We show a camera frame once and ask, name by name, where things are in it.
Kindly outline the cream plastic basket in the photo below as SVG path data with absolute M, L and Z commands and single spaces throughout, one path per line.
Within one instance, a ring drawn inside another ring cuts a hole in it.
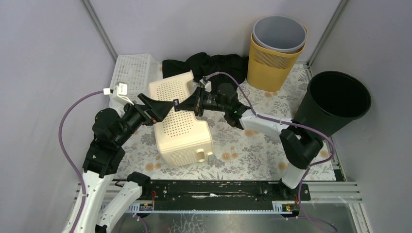
M 192 93 L 193 73 L 178 74 L 148 86 L 150 98 L 181 103 Z M 159 153 L 172 167 L 207 161 L 214 154 L 213 141 L 206 121 L 193 112 L 171 108 L 165 119 L 154 125 Z

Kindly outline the white perforated plastic basket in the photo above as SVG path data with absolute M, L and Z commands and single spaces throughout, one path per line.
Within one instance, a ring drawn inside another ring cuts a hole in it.
M 162 65 L 150 54 L 119 55 L 112 75 L 110 89 L 118 82 L 127 84 L 127 97 L 141 104 L 138 94 L 148 94 L 148 85 L 162 79 Z

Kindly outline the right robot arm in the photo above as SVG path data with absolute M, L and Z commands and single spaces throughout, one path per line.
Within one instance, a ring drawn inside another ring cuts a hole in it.
M 278 188 L 279 195 L 285 200 L 297 195 L 299 183 L 324 145 L 318 134 L 298 127 L 295 122 L 259 114 L 250 106 L 242 104 L 233 85 L 229 83 L 219 85 L 216 94 L 197 87 L 188 98 L 175 99 L 173 102 L 176 111 L 192 111 L 199 117 L 205 110 L 223 112 L 227 124 L 233 128 L 278 136 L 290 163 Z

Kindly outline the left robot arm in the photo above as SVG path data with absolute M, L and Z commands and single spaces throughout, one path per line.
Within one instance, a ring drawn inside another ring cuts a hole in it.
M 106 108 L 95 115 L 93 140 L 86 153 L 83 172 L 70 159 L 62 140 L 62 129 L 70 111 L 59 125 L 59 143 L 63 154 L 74 168 L 81 185 L 65 233 L 109 233 L 126 209 L 137 199 L 154 198 L 151 178 L 139 172 L 128 175 L 120 192 L 101 210 L 104 196 L 125 155 L 122 146 L 141 126 L 162 122 L 174 107 L 172 101 L 153 100 L 139 94 L 142 104 L 127 103 L 124 115 Z

